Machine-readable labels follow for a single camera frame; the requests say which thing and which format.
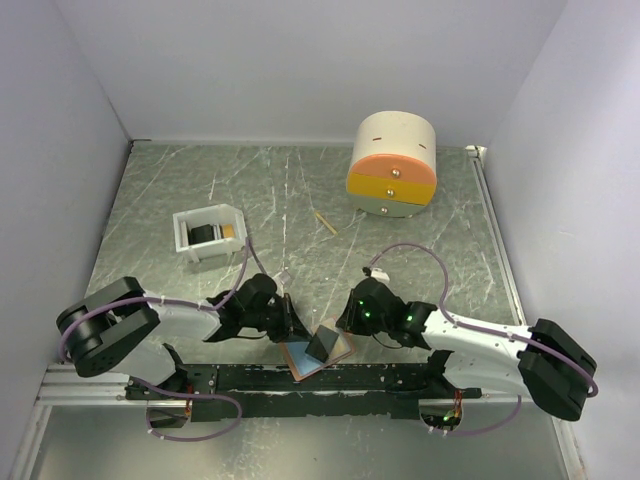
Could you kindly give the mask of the pink leather card holder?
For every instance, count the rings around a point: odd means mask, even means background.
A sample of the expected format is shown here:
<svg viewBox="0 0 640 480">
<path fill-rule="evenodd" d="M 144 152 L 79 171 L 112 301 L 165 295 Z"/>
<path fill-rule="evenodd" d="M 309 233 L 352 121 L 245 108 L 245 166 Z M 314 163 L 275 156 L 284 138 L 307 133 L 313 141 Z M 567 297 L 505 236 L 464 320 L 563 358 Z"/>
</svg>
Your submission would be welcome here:
<svg viewBox="0 0 640 480">
<path fill-rule="evenodd" d="M 337 326 L 334 317 L 320 323 L 310 340 L 282 343 L 281 349 L 296 381 L 302 381 L 355 352 L 349 335 Z"/>
</svg>

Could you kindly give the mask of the white card storage box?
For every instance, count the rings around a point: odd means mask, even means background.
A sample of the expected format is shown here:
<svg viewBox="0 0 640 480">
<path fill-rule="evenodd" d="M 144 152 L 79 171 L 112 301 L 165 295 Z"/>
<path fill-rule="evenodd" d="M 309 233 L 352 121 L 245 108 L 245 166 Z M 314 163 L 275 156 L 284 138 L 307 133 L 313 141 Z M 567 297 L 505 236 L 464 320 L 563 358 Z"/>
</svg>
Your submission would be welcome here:
<svg viewBox="0 0 640 480">
<path fill-rule="evenodd" d="M 174 213 L 175 252 L 191 263 L 221 255 L 232 255 L 245 246 L 244 213 L 231 205 L 218 204 Z M 231 224 L 236 236 L 223 238 L 221 226 Z"/>
</svg>

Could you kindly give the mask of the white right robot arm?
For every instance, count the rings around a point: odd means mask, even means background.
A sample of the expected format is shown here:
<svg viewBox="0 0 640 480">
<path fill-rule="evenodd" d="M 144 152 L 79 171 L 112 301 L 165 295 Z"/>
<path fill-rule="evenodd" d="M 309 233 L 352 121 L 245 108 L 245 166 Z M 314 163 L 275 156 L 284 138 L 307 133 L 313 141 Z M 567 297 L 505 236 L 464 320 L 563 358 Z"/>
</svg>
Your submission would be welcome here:
<svg viewBox="0 0 640 480">
<path fill-rule="evenodd" d="M 366 278 L 350 292 L 336 322 L 345 332 L 387 334 L 403 347 L 429 351 L 426 390 L 491 390 L 530 398 L 544 412 L 580 419 L 597 363 L 557 323 L 498 325 L 445 314 L 430 303 L 405 302 L 384 283 Z"/>
</svg>

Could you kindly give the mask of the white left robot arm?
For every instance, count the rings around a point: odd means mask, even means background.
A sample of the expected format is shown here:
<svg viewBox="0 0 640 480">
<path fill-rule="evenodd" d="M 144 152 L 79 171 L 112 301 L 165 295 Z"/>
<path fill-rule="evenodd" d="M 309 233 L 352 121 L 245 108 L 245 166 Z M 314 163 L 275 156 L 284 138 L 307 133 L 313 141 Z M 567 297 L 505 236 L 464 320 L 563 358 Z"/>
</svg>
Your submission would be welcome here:
<svg viewBox="0 0 640 480">
<path fill-rule="evenodd" d="M 273 343 L 311 338 L 290 295 L 264 273 L 202 303 L 154 297 L 136 278 L 123 277 L 64 310 L 56 326 L 61 355 L 79 376 L 122 373 L 165 399 L 188 390 L 188 370 L 170 337 L 218 343 L 249 328 Z"/>
</svg>

